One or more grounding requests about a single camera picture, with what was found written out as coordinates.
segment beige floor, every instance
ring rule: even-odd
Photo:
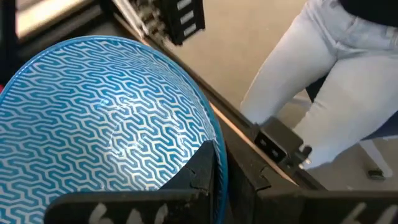
[[[183,47],[169,47],[219,91],[239,106],[264,59],[299,13],[305,0],[204,0],[206,31]],[[293,126],[305,110],[288,104],[278,115]],[[398,141],[376,141],[386,161],[398,170]],[[311,173],[328,189],[396,190],[398,177],[384,182],[368,180],[364,168],[371,164],[359,146]]]

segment person's thigh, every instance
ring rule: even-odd
[[[312,163],[339,153],[382,126],[398,110],[398,54],[362,55],[336,62],[315,102],[294,131],[313,147]]]
[[[267,57],[246,93],[241,112],[263,123],[335,63],[322,32],[304,9]]]

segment white jeans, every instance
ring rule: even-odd
[[[348,14],[337,0],[309,0],[262,65],[241,112],[261,124],[327,73],[294,128],[313,147],[306,169],[333,161],[398,110],[398,29]]]

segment black frame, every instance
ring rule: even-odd
[[[144,40],[140,40],[134,36],[134,34],[121,23],[120,18],[115,18],[118,12],[116,11],[116,8],[108,7],[109,5],[107,6],[107,2],[108,0],[93,1],[69,16],[63,16],[58,22],[41,28],[39,32],[34,32],[33,34],[24,37],[24,39],[18,40],[18,44],[15,46],[16,58],[13,61],[15,62],[15,66],[11,68],[10,74],[13,74],[15,72],[15,68],[19,68],[23,63],[39,53],[42,49],[46,49],[47,47],[65,39],[87,35],[90,33],[90,30],[98,28],[98,26],[103,24],[110,24],[113,26],[113,29],[117,31],[117,35],[141,42],[147,42],[151,47],[166,54],[179,64],[196,81],[211,104],[213,104],[228,121],[232,122],[240,132],[250,139],[251,143],[253,143],[252,132],[254,126],[252,123],[250,123],[216,90],[207,84],[169,49],[166,49],[161,43],[154,41],[151,37],[146,37]],[[8,74],[4,77],[4,73],[2,73],[2,76],[5,80],[3,81],[4,83],[6,83],[11,77]],[[218,118],[228,147],[235,147],[241,151],[253,150],[253,147],[248,144],[248,142],[244,141],[243,137],[239,135],[236,130],[231,128],[228,122],[225,122],[225,119],[221,119],[220,116],[218,116]],[[276,169],[282,169],[301,188],[313,190],[325,189],[304,170],[292,170],[288,167],[276,167]]]

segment wavy white pattern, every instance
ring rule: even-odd
[[[0,97],[0,222],[42,223],[82,191],[156,190],[214,139],[207,101],[160,53],[127,39],[82,37],[33,58]]]

